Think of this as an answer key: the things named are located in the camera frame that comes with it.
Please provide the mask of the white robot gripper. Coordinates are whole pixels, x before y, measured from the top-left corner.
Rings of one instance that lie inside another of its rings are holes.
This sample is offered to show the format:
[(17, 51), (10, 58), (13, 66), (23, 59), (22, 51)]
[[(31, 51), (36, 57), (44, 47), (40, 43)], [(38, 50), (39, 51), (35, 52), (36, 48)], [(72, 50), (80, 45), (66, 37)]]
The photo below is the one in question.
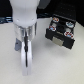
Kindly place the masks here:
[(24, 40), (24, 36), (31, 41), (35, 36), (37, 23), (36, 9), (40, 0), (9, 0), (12, 6), (12, 17), (16, 38)]

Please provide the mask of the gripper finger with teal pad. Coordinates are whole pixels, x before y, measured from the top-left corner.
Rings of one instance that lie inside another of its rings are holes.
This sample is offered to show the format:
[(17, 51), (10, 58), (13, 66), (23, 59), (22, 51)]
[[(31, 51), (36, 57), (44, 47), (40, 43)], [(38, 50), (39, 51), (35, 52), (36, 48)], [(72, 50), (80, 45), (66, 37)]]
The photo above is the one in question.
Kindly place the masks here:
[(28, 28), (28, 52), (27, 52), (27, 63), (28, 63), (28, 67), (27, 67), (27, 71), (28, 71), (28, 75), (31, 74), (31, 70), (32, 70), (32, 39), (33, 39), (33, 28), (30, 27)]
[(27, 75), (26, 67), (26, 39), (25, 39), (25, 29), (20, 29), (20, 41), (21, 41), (21, 65), (22, 74)]

